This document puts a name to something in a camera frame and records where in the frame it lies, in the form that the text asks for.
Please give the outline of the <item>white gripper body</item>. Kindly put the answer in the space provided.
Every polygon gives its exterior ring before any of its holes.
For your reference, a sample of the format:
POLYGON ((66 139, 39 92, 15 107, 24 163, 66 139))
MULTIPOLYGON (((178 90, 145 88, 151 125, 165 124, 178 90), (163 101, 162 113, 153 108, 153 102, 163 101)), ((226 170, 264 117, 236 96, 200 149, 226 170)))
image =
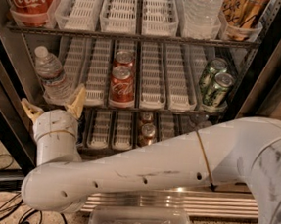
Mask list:
POLYGON ((71 113, 62 110, 47 111, 39 116, 33 123, 34 139, 41 139, 45 135, 53 133, 69 133, 74 139, 77 138, 77 119, 71 113))

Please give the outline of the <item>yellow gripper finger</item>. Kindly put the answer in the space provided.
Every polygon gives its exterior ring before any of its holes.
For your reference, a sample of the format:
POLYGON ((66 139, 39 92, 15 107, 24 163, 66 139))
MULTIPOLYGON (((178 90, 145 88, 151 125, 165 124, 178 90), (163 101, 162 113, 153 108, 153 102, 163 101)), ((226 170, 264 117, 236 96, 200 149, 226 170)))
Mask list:
POLYGON ((43 109, 30 103, 27 98, 22 98, 21 104, 23 106, 23 110, 25 111, 26 115, 32 123, 34 123, 39 116, 44 114, 43 109))
POLYGON ((84 109, 84 101, 86 99, 86 90, 83 83, 77 86, 71 96, 65 103, 65 109, 76 119, 80 119, 82 110, 84 109))

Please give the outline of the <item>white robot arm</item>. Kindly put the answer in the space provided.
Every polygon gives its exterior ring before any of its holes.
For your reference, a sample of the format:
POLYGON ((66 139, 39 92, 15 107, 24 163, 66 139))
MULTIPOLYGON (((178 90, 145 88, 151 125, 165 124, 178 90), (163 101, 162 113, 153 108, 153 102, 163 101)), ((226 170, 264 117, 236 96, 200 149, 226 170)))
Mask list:
POLYGON ((92 194, 206 184, 245 183, 258 204, 258 224, 281 224, 281 120, 245 117, 97 160, 76 148, 85 99, 78 87, 62 108, 44 111, 22 100, 33 123, 36 167, 22 199, 36 210, 75 212, 92 194))

